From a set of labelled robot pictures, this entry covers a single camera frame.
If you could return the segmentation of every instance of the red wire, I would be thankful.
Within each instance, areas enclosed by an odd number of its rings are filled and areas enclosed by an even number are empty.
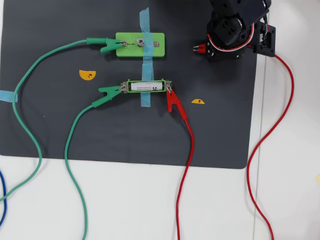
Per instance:
[[[272,231],[272,228],[271,228],[271,225],[268,221],[268,219],[265,217],[265,215],[261,212],[260,208],[258,207],[255,199],[254,199],[254,196],[252,194],[252,190],[251,190],[251,186],[250,186],[250,175],[249,175],[249,169],[250,169],[250,164],[251,164],[251,161],[255,155],[255,152],[257,151],[257,149],[259,148],[259,146],[262,144],[262,142],[273,132],[273,130],[275,130],[275,128],[278,126],[278,124],[281,122],[281,120],[285,117],[290,105],[291,105],[291,102],[292,102],[292,99],[294,97],[294,91],[295,91],[295,80],[294,80],[294,75],[290,69],[290,67],[285,63],[285,61],[283,61],[279,56],[275,55],[275,57],[286,67],[286,69],[289,71],[290,73],[290,77],[291,77],[291,94],[290,94],[290,99],[286,105],[286,108],[284,110],[284,112],[282,113],[281,117],[278,119],[278,121],[276,121],[276,123],[273,125],[273,127],[267,132],[266,135],[264,135],[264,137],[258,142],[258,144],[255,146],[255,148],[253,149],[251,155],[250,155],[250,158],[249,158],[249,161],[248,161],[248,165],[247,165],[247,168],[246,168],[246,181],[247,181],[247,185],[248,185],[248,190],[249,190],[249,193],[250,193],[250,197],[251,197],[251,200],[255,206],[255,208],[258,210],[258,212],[260,213],[261,217],[263,217],[264,221],[266,222],[266,224],[268,225],[269,227],[269,230],[270,230],[270,235],[271,235],[271,239],[274,240],[275,237],[274,237],[274,233]]]
[[[190,154],[189,154],[189,159],[188,162],[186,164],[185,170],[184,170],[184,174],[180,183],[180,188],[179,188],[179,193],[178,193],[178,197],[176,199],[176,206],[175,206],[175,217],[176,217],[176,230],[177,230],[177,234],[178,234],[178,240],[180,240],[180,227],[179,227],[179,200],[180,200],[180,195],[181,195],[181,191],[182,191],[182,187],[184,185],[184,181],[188,172],[188,169],[190,167],[190,163],[192,161],[192,156],[194,155],[194,150],[195,150],[195,137],[194,134],[192,132],[192,129],[189,125],[188,119],[185,119],[185,124],[186,127],[189,130],[190,133],[190,137],[191,137],[191,150],[190,150]]]
[[[287,111],[291,105],[291,102],[292,102],[292,99],[294,97],[294,91],[295,91],[295,79],[294,79],[294,75],[290,69],[290,67],[285,63],[285,61],[283,61],[279,56],[275,55],[275,57],[286,67],[286,69],[289,71],[289,74],[290,74],[290,77],[291,77],[291,94],[290,94],[290,98],[289,98],[289,101],[285,107],[285,110],[284,112],[282,113],[281,117],[278,119],[278,121],[276,121],[276,123],[273,125],[273,127],[267,132],[266,135],[264,135],[264,137],[257,143],[257,145],[254,147],[251,155],[250,155],[250,158],[248,160],[248,164],[247,164],[247,168],[246,168],[246,181],[247,181],[247,185],[248,185],[248,191],[249,191],[249,194],[250,194],[250,197],[251,197],[251,200],[255,206],[255,208],[258,210],[258,212],[260,213],[260,215],[262,216],[262,218],[264,219],[264,221],[266,222],[266,224],[268,225],[268,228],[269,228],[269,231],[270,231],[270,235],[271,235],[271,239],[272,240],[275,240],[275,237],[274,237],[274,233],[273,233],[273,230],[272,230],[272,227],[270,225],[270,222],[268,221],[268,219],[266,218],[266,216],[262,213],[262,211],[260,210],[260,208],[258,207],[255,199],[254,199],[254,196],[253,196],[253,193],[252,193],[252,190],[251,190],[251,186],[250,186],[250,174],[249,174],[249,170],[250,170],[250,165],[251,165],[251,161],[257,151],[257,149],[259,148],[259,146],[262,144],[262,142],[273,132],[273,130],[275,130],[275,128],[278,126],[278,124],[282,121],[282,119],[285,117],[285,115],[287,114]],[[182,191],[182,188],[183,188],[183,185],[184,185],[184,181],[185,181],[185,178],[186,178],[186,175],[187,175],[187,172],[188,172],[188,169],[189,169],[189,166],[190,166],[190,163],[192,161],[192,157],[193,157],[193,154],[194,154],[194,149],[195,149],[195,137],[194,137],[194,134],[192,132],[192,129],[189,125],[189,122],[187,119],[184,120],[185,121],[185,124],[190,132],[190,137],[191,137],[191,150],[190,150],[190,155],[189,155],[189,159],[188,159],[188,162],[186,164],[186,168],[184,170],[184,174],[183,174],[183,177],[182,177],[182,180],[181,180],[181,183],[180,183],[180,188],[179,188],[179,192],[178,192],[178,196],[177,196],[177,200],[176,200],[176,228],[177,228],[177,235],[178,235],[178,240],[180,240],[180,226],[179,226],[179,200],[180,200],[180,196],[181,196],[181,191]]]
[[[212,44],[216,49],[222,50],[222,51],[232,52],[232,51],[234,51],[235,49],[239,50],[239,49],[245,47],[245,46],[252,40],[252,36],[253,36],[253,34],[254,34],[254,31],[255,31],[255,27],[254,27],[254,25],[252,24],[252,25],[251,25],[251,32],[250,32],[249,38],[248,38],[243,44],[241,44],[241,45],[239,45],[239,46],[236,46],[236,47],[233,47],[233,48],[229,48],[229,49],[225,49],[225,48],[221,48],[221,47],[217,46],[217,45],[214,43],[214,41],[212,41],[212,38],[211,38],[210,34],[207,34],[207,36],[208,36],[211,44]]]

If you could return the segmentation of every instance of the black mat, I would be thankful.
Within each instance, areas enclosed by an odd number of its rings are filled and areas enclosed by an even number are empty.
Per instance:
[[[192,165],[241,169],[247,164],[256,55],[209,63],[192,48],[205,38],[208,0],[5,0],[0,89],[13,91],[44,53],[86,37],[114,38],[140,32],[139,12],[150,7],[152,32],[164,33],[166,54],[156,58],[155,79],[169,79],[195,135]],[[84,81],[79,70],[96,71]],[[44,60],[23,86],[18,111],[41,144],[45,158],[63,158],[76,115],[102,97],[99,87],[140,80],[142,59],[101,55],[76,47]],[[205,105],[191,103],[202,99]],[[69,158],[78,160],[185,165],[190,137],[180,116],[167,112],[165,94],[140,107],[139,94],[121,94],[86,113],[72,138]],[[37,157],[12,105],[0,102],[0,154]]]

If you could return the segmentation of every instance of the battery label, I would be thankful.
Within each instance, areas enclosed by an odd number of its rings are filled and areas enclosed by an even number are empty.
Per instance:
[[[136,92],[152,92],[161,91],[163,89],[162,82],[158,81],[142,81],[142,82],[132,82],[131,91]]]

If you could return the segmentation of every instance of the blue painter's tape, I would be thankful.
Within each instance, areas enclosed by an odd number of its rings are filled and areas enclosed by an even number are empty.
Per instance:
[[[13,91],[0,90],[0,101],[12,103],[13,99],[14,99]],[[18,102],[18,96],[15,97],[15,102]]]
[[[149,7],[140,12],[140,28],[143,32],[143,64],[142,64],[142,81],[154,80],[154,35],[150,33],[150,14]],[[141,107],[151,107],[151,95],[149,92],[141,93]]]

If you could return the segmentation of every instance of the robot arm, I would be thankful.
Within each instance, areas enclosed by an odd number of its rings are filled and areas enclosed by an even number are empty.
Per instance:
[[[211,61],[237,59],[252,46],[253,51],[275,56],[276,28],[269,26],[271,0],[210,0],[213,7],[207,24],[204,52]]]

